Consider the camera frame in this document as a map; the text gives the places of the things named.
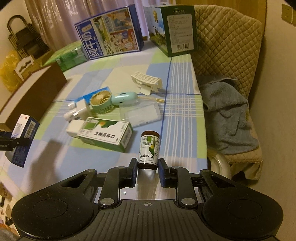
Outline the pink curtain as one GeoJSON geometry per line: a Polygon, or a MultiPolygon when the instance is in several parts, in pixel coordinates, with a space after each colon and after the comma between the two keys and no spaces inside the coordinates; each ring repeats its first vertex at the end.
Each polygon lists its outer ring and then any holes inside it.
{"type": "Polygon", "coordinates": [[[144,6],[159,5],[161,1],[105,0],[105,1],[25,1],[30,19],[44,42],[52,50],[79,40],[76,23],[91,16],[134,4],[143,36],[148,35],[144,6]]]}

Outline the green tissue pack bundle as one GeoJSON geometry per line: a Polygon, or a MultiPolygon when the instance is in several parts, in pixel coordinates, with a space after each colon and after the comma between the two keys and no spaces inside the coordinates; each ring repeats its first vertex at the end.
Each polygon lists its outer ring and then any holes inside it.
{"type": "Polygon", "coordinates": [[[81,41],[73,42],[57,50],[43,65],[43,67],[57,62],[62,72],[69,70],[89,60],[81,41]]]}

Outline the small white tube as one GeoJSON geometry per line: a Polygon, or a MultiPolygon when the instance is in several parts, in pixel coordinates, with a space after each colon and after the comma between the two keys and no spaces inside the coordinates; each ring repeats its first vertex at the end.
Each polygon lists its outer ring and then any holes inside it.
{"type": "Polygon", "coordinates": [[[79,120],[80,116],[79,113],[77,111],[77,109],[72,109],[69,112],[64,114],[64,119],[68,122],[72,121],[72,120],[79,120]]]}

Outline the grey blue towel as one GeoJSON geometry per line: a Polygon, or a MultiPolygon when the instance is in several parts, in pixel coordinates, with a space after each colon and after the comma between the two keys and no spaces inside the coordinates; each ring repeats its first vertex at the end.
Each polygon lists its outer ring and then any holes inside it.
{"type": "Polygon", "coordinates": [[[236,80],[223,76],[197,78],[204,105],[207,144],[224,155],[259,147],[247,119],[248,100],[236,89],[236,80]]]}

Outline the blue milk carton box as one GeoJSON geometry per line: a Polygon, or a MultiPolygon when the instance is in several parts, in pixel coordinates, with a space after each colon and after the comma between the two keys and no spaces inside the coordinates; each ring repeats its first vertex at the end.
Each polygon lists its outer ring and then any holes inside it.
{"type": "Polygon", "coordinates": [[[134,4],[83,20],[75,29],[90,60],[141,51],[144,46],[134,4]]]}

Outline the checkered tablecloth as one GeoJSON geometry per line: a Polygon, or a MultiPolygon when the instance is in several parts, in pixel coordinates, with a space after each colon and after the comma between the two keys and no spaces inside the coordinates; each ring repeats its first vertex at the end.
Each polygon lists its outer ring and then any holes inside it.
{"type": "Polygon", "coordinates": [[[1,154],[1,182],[15,198],[47,187],[86,169],[106,172],[137,157],[144,131],[160,135],[159,155],[170,166],[190,172],[207,168],[203,101],[190,55],[166,56],[151,42],[140,52],[88,61],[65,72],[68,84],[43,116],[24,167],[1,154]],[[133,135],[124,153],[83,143],[66,132],[69,103],[108,87],[112,94],[138,92],[136,72],[161,78],[163,86],[145,103],[144,95],[123,103],[103,119],[129,121],[133,135]]]}

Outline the blue cream tube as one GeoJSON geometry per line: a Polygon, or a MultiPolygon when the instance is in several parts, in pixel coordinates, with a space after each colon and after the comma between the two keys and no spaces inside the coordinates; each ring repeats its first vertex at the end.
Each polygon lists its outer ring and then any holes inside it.
{"type": "Polygon", "coordinates": [[[107,86],[107,87],[101,88],[101,89],[99,89],[99,90],[93,91],[93,92],[91,92],[91,93],[89,93],[89,94],[86,94],[86,95],[84,95],[84,96],[78,97],[78,98],[74,99],[73,101],[69,102],[69,104],[68,104],[68,108],[69,108],[70,110],[76,108],[76,103],[79,102],[79,101],[82,100],[82,99],[84,99],[85,102],[86,102],[87,104],[89,104],[90,99],[91,99],[91,97],[92,97],[94,94],[99,93],[99,92],[104,91],[104,90],[110,91],[109,87],[107,86]]]}

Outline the white folding plug adapter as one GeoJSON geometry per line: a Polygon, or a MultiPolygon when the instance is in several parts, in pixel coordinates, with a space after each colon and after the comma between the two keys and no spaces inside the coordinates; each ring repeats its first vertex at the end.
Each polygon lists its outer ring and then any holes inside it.
{"type": "Polygon", "coordinates": [[[92,117],[92,111],[85,99],[81,99],[76,103],[76,110],[74,111],[73,118],[86,120],[88,117],[92,117]]]}

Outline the quilted beige chair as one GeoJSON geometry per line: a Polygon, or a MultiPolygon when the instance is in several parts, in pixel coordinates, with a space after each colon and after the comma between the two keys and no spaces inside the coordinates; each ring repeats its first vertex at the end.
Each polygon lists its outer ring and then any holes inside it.
{"type": "MultiPolygon", "coordinates": [[[[195,17],[198,47],[191,57],[196,78],[237,78],[236,89],[248,100],[261,48],[261,22],[232,8],[205,4],[195,6],[195,17]]],[[[247,119],[252,136],[258,140],[249,109],[247,119]]],[[[224,156],[232,175],[243,173],[250,180],[260,178],[263,166],[260,143],[256,150],[224,156]]]]}

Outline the green milk gift box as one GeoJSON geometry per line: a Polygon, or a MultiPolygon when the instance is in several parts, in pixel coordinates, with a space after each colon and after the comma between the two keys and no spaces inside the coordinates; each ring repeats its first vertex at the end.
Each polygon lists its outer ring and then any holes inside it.
{"type": "Polygon", "coordinates": [[[196,50],[194,6],[145,6],[144,15],[151,42],[168,57],[196,50]]]}

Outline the yellow plastic bag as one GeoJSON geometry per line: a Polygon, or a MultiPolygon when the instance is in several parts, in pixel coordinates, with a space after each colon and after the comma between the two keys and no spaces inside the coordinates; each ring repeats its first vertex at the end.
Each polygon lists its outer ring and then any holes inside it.
{"type": "Polygon", "coordinates": [[[1,81],[10,93],[14,93],[21,85],[22,80],[15,73],[20,58],[17,51],[10,51],[1,65],[1,81]]]}

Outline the brown medicine bottle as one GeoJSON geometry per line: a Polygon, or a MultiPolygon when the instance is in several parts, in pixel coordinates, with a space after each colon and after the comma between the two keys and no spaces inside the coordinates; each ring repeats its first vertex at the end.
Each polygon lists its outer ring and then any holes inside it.
{"type": "Polygon", "coordinates": [[[160,135],[155,131],[144,131],[140,138],[138,170],[141,178],[153,180],[158,168],[160,135]]]}

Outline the wooden sticks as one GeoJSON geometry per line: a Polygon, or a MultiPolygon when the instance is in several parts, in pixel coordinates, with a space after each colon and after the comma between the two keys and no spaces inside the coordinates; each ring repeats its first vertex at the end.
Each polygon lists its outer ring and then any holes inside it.
{"type": "Polygon", "coordinates": [[[156,101],[157,103],[165,103],[165,100],[164,99],[161,99],[161,98],[155,98],[153,96],[139,96],[138,98],[142,98],[142,99],[145,99],[145,100],[153,100],[153,101],[156,101]]]}

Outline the clear plastic case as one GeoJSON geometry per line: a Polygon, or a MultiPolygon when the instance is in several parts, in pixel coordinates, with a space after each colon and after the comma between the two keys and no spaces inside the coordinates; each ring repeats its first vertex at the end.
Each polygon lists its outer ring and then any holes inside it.
{"type": "Polygon", "coordinates": [[[161,119],[159,105],[156,101],[138,98],[119,105],[120,118],[132,127],[146,125],[161,119]]]}

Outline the white charger plug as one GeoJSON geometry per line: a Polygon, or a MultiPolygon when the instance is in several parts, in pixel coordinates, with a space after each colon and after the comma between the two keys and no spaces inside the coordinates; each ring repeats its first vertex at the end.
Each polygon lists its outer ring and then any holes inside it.
{"type": "Polygon", "coordinates": [[[66,128],[66,133],[73,137],[76,138],[79,130],[82,128],[83,124],[84,124],[84,120],[72,120],[69,122],[67,128],[66,128]]]}

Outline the green white medicine box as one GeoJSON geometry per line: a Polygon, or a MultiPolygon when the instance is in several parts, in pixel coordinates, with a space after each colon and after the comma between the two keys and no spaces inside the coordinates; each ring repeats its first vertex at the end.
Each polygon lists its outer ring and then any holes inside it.
{"type": "Polygon", "coordinates": [[[77,137],[86,144],[125,152],[132,134],[132,125],[128,121],[88,117],[77,137]]]}

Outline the wall socket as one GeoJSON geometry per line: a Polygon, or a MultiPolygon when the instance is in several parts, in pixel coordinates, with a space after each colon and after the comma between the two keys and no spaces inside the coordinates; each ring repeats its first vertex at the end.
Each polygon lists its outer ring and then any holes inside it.
{"type": "Polygon", "coordinates": [[[293,9],[291,6],[286,4],[281,5],[281,18],[282,20],[292,24],[293,9]]]}

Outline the black metal rack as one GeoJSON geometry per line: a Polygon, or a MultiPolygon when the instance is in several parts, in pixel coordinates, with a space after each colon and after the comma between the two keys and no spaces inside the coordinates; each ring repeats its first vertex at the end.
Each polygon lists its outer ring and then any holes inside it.
{"type": "Polygon", "coordinates": [[[17,51],[21,59],[32,56],[38,59],[50,51],[48,45],[42,40],[41,35],[36,31],[31,23],[27,23],[21,15],[12,16],[7,22],[7,29],[10,32],[8,40],[17,51]],[[11,28],[11,23],[15,19],[20,19],[25,28],[15,33],[11,28]]]}

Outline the blue white medicine box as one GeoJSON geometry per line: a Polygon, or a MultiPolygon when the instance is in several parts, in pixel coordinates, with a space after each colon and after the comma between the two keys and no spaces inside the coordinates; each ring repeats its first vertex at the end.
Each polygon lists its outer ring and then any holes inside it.
{"type": "Polygon", "coordinates": [[[11,134],[14,147],[5,152],[5,156],[12,164],[24,167],[39,125],[39,122],[30,115],[20,115],[11,134]]]}

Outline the teal handheld fan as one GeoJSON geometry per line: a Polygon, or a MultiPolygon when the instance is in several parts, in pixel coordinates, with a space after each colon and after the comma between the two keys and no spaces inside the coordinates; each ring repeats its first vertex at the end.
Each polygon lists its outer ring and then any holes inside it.
{"type": "Polygon", "coordinates": [[[105,114],[112,111],[116,106],[126,101],[132,101],[138,98],[136,92],[122,92],[113,95],[108,90],[102,90],[93,94],[89,103],[92,109],[98,114],[105,114]]]}

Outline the white hair clip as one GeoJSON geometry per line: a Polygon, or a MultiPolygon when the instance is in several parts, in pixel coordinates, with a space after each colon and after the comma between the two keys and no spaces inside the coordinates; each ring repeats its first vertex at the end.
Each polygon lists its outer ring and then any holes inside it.
{"type": "Polygon", "coordinates": [[[135,72],[131,75],[132,81],[140,88],[140,93],[150,95],[151,92],[159,92],[163,88],[162,79],[146,75],[141,72],[135,72]]]}

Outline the brown white storage box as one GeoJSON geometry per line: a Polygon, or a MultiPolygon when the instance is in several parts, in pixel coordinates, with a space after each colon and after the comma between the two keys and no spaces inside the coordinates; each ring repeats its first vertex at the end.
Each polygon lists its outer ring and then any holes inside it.
{"type": "Polygon", "coordinates": [[[66,83],[56,62],[35,71],[1,109],[1,129],[12,131],[21,114],[40,121],[66,83]]]}

